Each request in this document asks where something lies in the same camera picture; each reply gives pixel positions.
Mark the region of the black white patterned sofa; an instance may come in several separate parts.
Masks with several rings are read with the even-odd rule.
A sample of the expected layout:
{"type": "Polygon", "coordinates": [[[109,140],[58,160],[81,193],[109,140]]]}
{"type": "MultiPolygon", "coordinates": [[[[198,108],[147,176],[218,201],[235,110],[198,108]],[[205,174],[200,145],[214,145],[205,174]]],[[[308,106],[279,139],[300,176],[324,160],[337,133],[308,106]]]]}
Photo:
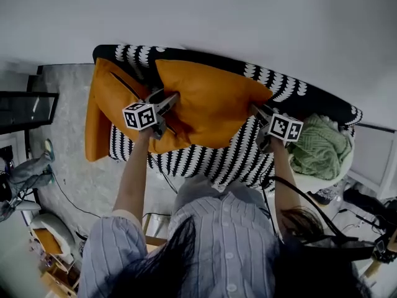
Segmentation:
{"type": "MultiPolygon", "coordinates": [[[[192,99],[208,104],[214,92],[221,91],[231,102],[227,114],[237,110],[237,104],[247,94],[269,96],[270,107],[296,118],[312,113],[325,115],[351,132],[363,117],[362,111],[343,99],[312,84],[224,56],[193,50],[144,45],[99,45],[93,51],[92,77],[85,124],[85,154],[90,162],[106,156],[127,160],[137,136],[126,128],[122,109],[146,98],[157,89],[170,90],[167,76],[177,76],[179,70],[167,64],[192,63],[205,68],[204,78],[225,74],[225,79],[209,86],[201,85],[192,99]]],[[[166,113],[166,133],[149,144],[148,166],[170,176],[191,177],[204,174],[213,184],[226,186],[238,180],[249,187],[258,187],[260,178],[269,174],[272,158],[260,153],[254,140],[259,123],[245,117],[233,129],[225,121],[215,122],[204,142],[196,134],[196,126],[178,116],[166,113]]]]}

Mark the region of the orange-brown panel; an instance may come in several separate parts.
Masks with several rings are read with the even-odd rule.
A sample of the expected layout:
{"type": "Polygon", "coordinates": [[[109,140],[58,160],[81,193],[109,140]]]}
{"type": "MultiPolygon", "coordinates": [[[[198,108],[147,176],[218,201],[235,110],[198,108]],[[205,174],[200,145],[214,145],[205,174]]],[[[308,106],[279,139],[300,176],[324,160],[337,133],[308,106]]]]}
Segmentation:
{"type": "Polygon", "coordinates": [[[33,229],[36,238],[43,246],[44,252],[48,254],[59,255],[62,254],[61,247],[53,234],[45,228],[33,229]]]}

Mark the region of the person's striped light blue shirt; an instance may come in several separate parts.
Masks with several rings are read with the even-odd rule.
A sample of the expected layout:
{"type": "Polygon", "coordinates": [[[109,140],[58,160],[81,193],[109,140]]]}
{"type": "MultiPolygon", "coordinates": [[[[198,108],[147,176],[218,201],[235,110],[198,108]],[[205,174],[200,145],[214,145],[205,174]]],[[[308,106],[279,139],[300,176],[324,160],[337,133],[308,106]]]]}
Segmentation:
{"type": "Polygon", "coordinates": [[[277,243],[254,204],[229,193],[182,206],[153,252],[137,218],[116,210],[93,226],[78,298],[273,298],[277,243]]]}

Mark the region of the white round basket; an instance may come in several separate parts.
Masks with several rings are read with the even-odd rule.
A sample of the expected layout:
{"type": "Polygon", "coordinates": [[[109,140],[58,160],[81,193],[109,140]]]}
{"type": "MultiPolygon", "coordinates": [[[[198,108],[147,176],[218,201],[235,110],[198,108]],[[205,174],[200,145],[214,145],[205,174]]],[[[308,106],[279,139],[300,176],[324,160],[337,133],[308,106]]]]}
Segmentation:
{"type": "Polygon", "coordinates": [[[350,153],[344,158],[344,161],[341,164],[341,171],[338,176],[336,176],[332,180],[323,180],[314,176],[307,176],[305,174],[299,174],[292,171],[296,187],[300,189],[302,192],[307,193],[317,192],[321,189],[326,189],[331,187],[332,185],[338,183],[348,172],[350,167],[352,166],[353,158],[354,158],[354,137],[352,136],[354,129],[348,127],[347,130],[343,130],[342,134],[347,137],[350,141],[352,150],[350,153]]]}

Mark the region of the person's right forearm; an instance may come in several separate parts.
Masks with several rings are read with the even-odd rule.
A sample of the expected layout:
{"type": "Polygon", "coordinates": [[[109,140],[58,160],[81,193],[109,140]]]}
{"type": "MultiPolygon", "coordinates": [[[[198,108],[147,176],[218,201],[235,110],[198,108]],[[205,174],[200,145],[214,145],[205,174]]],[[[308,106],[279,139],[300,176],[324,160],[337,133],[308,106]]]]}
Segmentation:
{"type": "MultiPolygon", "coordinates": [[[[288,151],[281,140],[272,137],[270,147],[274,153],[275,175],[295,186],[295,180],[288,161],[288,151]]],[[[297,214],[303,208],[300,196],[289,186],[275,182],[275,214],[282,241],[286,241],[297,230],[296,225],[285,214],[297,214]]]]}

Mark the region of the black white patterned sofa cover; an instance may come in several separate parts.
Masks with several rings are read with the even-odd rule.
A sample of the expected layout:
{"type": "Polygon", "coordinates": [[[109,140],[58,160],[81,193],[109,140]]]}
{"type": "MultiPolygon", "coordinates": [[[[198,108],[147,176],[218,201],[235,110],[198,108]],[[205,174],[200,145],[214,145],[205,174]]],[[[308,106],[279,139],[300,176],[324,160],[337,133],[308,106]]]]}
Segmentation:
{"type": "MultiPolygon", "coordinates": [[[[156,88],[160,78],[156,72],[156,60],[185,60],[213,66],[257,81],[269,88],[274,97],[270,107],[297,119],[305,114],[325,115],[338,126],[354,135],[354,125],[363,117],[362,111],[352,104],[312,84],[288,75],[211,53],[178,48],[145,45],[99,45],[93,53],[95,61],[109,60],[129,77],[156,88]]],[[[204,174],[217,186],[239,180],[249,187],[259,187],[260,178],[270,175],[274,169],[273,157],[264,155],[254,143],[259,123],[248,118],[226,148],[211,149],[192,145],[163,154],[152,153],[148,157],[150,168],[161,170],[170,176],[191,177],[204,174]]]]}

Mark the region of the white cabinet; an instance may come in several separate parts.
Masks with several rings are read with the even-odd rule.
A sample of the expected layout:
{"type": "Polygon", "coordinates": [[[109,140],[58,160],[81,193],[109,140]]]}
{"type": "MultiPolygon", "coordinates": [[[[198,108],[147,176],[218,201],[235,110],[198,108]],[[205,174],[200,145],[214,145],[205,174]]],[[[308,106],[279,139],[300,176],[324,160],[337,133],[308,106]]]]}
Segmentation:
{"type": "Polygon", "coordinates": [[[354,131],[354,157],[348,175],[375,191],[379,199],[397,197],[397,130],[357,124],[354,131]]]}

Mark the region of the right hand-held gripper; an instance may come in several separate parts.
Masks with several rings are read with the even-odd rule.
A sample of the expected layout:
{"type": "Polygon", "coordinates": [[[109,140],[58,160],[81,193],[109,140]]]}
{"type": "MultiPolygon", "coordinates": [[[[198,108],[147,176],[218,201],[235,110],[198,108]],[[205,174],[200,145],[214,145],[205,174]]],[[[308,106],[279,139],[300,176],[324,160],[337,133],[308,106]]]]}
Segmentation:
{"type": "Polygon", "coordinates": [[[256,144],[262,153],[270,152],[271,138],[281,140],[284,145],[298,141],[303,128],[302,121],[275,114],[275,111],[267,105],[257,107],[251,104],[250,111],[260,125],[256,144]]]}

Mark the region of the person's light grey trousers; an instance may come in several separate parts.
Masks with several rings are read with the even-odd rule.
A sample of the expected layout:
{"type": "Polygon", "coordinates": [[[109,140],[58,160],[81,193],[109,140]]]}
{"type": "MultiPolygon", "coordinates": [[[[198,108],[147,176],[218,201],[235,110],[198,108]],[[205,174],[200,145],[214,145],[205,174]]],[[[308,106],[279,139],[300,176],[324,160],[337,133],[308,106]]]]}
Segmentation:
{"type": "Polygon", "coordinates": [[[265,204],[264,197],[261,192],[247,187],[240,181],[233,181],[223,192],[219,192],[212,187],[211,181],[203,174],[198,174],[194,177],[187,178],[183,185],[179,188],[172,209],[174,215],[184,205],[203,197],[212,197],[222,200],[232,193],[235,198],[247,203],[255,204],[267,217],[270,217],[268,206],[265,204]]]}

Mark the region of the green knitted blanket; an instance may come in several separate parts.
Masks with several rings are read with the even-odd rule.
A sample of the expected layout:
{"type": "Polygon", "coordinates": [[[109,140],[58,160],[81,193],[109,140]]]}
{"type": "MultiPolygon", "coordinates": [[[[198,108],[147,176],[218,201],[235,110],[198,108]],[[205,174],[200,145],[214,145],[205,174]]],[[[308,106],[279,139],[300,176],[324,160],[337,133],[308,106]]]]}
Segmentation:
{"type": "Polygon", "coordinates": [[[337,122],[312,114],[304,120],[298,141],[288,148],[290,166],[298,174],[330,181],[340,175],[342,163],[353,147],[352,136],[337,122]]]}

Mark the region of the person's left forearm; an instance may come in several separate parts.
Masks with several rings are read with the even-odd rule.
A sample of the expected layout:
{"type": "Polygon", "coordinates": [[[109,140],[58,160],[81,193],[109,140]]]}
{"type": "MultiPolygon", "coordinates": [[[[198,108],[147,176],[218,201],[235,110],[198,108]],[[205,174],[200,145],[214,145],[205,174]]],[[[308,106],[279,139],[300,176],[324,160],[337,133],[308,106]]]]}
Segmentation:
{"type": "Polygon", "coordinates": [[[146,191],[146,169],[149,140],[152,128],[139,132],[132,153],[125,165],[114,210],[125,210],[142,223],[146,191]]]}

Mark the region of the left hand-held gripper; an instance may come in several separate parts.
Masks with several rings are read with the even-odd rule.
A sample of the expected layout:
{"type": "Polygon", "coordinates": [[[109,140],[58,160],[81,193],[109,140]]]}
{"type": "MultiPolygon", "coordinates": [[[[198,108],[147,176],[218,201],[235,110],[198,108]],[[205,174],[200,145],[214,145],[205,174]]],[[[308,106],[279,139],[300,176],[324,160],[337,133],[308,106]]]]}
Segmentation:
{"type": "Polygon", "coordinates": [[[164,89],[158,89],[146,99],[140,99],[125,107],[123,117],[128,129],[142,131],[152,129],[152,137],[160,140],[166,130],[166,123],[162,117],[179,100],[179,93],[164,97],[164,89]]]}

